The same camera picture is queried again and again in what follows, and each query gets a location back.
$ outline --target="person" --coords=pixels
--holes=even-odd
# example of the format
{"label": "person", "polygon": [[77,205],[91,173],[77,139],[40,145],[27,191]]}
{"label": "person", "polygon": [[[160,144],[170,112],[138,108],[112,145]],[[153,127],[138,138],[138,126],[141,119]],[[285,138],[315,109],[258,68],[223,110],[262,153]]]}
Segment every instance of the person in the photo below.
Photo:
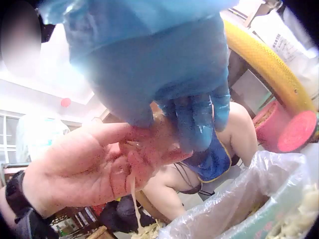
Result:
{"label": "person", "polygon": [[[156,221],[143,211],[138,201],[136,204],[141,215],[141,226],[146,227],[154,224]],[[99,221],[111,232],[137,233],[138,223],[132,195],[108,202],[99,215]]]}
{"label": "person", "polygon": [[213,132],[210,147],[205,152],[195,152],[181,163],[162,166],[143,192],[159,212],[174,220],[185,212],[177,191],[198,193],[202,184],[220,177],[239,158],[248,167],[256,151],[257,137],[252,119],[243,106],[230,102],[227,126],[223,132]]}
{"label": "person", "polygon": [[[118,142],[149,137],[148,129],[127,123],[82,126],[54,141],[41,160],[30,163],[22,177],[22,194],[42,218],[67,206],[100,205],[128,195],[130,181],[135,177],[135,188],[141,189],[154,172],[155,162],[133,150],[122,157]],[[18,230],[21,227],[6,196],[10,190],[0,189],[1,228],[7,224]]]}

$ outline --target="hand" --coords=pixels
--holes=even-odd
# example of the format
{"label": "hand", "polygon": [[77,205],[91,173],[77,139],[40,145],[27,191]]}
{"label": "hand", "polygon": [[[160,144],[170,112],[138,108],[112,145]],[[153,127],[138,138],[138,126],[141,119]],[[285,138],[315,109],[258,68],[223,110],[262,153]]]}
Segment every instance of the hand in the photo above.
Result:
{"label": "hand", "polygon": [[[216,130],[227,123],[228,48],[219,11],[236,2],[101,1],[97,7],[83,0],[71,11],[65,2],[40,12],[47,23],[63,20],[71,63],[112,114],[149,127],[155,100],[178,128],[181,147],[191,152],[211,142],[212,103]],[[92,26],[86,9],[97,19]]]}
{"label": "hand", "polygon": [[44,217],[66,206],[106,203],[141,188],[153,173],[136,152],[123,156],[117,142],[148,137],[126,123],[83,126],[56,140],[25,170],[26,198]]}

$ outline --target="pink cylinder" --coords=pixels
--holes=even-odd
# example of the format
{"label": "pink cylinder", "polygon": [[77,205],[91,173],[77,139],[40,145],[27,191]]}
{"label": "pink cylinder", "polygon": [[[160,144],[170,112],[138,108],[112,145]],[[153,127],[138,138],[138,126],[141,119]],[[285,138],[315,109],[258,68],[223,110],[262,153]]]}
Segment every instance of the pink cylinder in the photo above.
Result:
{"label": "pink cylinder", "polygon": [[265,106],[253,119],[257,139],[265,150],[279,153],[278,139],[290,116],[278,101],[273,101]]}

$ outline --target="gloved hand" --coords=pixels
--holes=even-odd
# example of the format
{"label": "gloved hand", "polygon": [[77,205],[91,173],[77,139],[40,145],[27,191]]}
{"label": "gloved hand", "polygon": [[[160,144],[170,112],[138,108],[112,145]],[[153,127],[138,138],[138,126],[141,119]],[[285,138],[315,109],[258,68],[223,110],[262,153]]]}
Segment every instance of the gloved hand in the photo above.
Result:
{"label": "gloved hand", "polygon": [[66,11],[70,2],[40,12],[45,23],[63,21],[71,63],[110,112],[148,127],[155,100],[185,151],[208,148],[211,104],[217,130],[229,113],[228,48],[219,11],[237,0],[83,0]]}

